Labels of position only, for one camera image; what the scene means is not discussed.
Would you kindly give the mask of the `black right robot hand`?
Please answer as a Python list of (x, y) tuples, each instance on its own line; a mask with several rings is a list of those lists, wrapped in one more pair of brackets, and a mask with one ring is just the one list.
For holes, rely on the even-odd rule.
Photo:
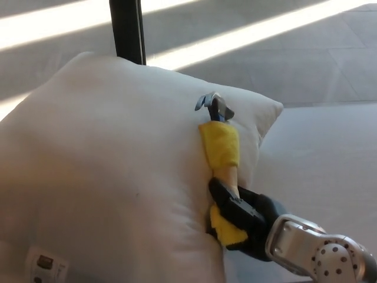
[(276, 219), (287, 213), (272, 198), (238, 187), (234, 193), (220, 179), (209, 181), (214, 200), (210, 209), (210, 234), (230, 251), (240, 251), (263, 262), (271, 259), (265, 251), (267, 236)]

